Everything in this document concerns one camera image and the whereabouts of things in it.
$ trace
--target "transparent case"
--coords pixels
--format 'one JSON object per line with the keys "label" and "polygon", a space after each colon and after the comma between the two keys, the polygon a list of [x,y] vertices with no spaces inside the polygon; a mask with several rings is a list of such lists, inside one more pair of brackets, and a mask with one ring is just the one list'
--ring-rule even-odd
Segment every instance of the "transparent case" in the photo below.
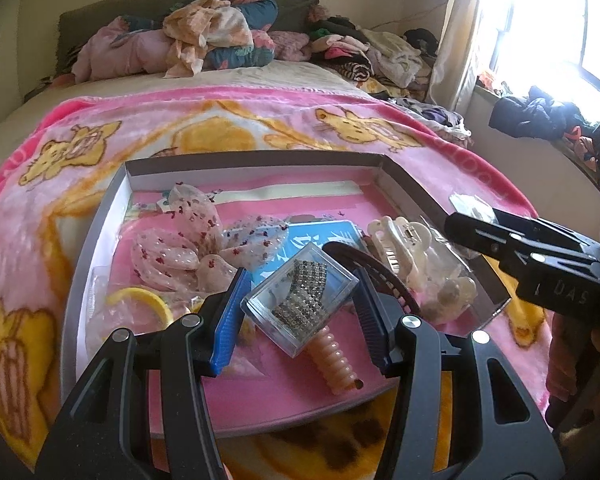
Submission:
{"label": "transparent case", "polygon": [[245,314],[296,357],[349,297],[358,279],[309,243],[248,294]]}

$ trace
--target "white curtain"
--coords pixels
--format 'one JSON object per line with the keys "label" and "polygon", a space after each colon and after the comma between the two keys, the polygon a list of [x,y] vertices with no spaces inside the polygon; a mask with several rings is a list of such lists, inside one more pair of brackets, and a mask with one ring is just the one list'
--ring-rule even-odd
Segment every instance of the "white curtain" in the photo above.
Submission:
{"label": "white curtain", "polygon": [[431,73],[427,101],[464,115],[478,76],[480,0],[449,0],[448,17]]}

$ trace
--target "yellow ring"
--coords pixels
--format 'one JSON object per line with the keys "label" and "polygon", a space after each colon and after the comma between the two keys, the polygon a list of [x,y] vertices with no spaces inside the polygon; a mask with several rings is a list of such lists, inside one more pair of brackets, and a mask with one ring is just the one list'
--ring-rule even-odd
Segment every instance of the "yellow ring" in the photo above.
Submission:
{"label": "yellow ring", "polygon": [[124,298],[133,298],[134,300],[142,301],[149,305],[153,311],[158,315],[162,322],[163,329],[167,328],[173,323],[173,314],[166,303],[157,294],[152,293],[150,290],[145,290],[139,286],[128,286],[127,288],[121,288],[113,294],[107,296],[107,304],[114,305]]}

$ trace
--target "mattress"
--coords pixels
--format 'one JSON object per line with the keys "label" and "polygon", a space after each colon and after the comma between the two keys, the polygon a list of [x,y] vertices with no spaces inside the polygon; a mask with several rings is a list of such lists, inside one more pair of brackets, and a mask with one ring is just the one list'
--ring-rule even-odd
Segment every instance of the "mattress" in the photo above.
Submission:
{"label": "mattress", "polygon": [[340,95],[367,96],[352,83],[319,66],[278,60],[265,67],[209,71],[195,77],[163,79],[161,74],[133,75],[65,88],[48,88],[23,104],[0,124],[0,165],[18,149],[48,111],[67,99],[80,96],[112,97],[218,85],[314,89]]}

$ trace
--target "gray headboard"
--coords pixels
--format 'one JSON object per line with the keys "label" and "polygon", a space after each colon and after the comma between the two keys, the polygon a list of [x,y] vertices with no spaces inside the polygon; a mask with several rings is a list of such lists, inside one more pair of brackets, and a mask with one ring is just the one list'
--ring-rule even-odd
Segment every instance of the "gray headboard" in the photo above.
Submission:
{"label": "gray headboard", "polygon": [[[103,0],[60,16],[56,56],[58,72],[66,64],[69,51],[85,43],[96,31],[120,14],[131,14],[158,20],[168,14],[169,8],[185,0]],[[320,0],[276,0],[278,18],[271,30],[304,32],[307,13]]]}

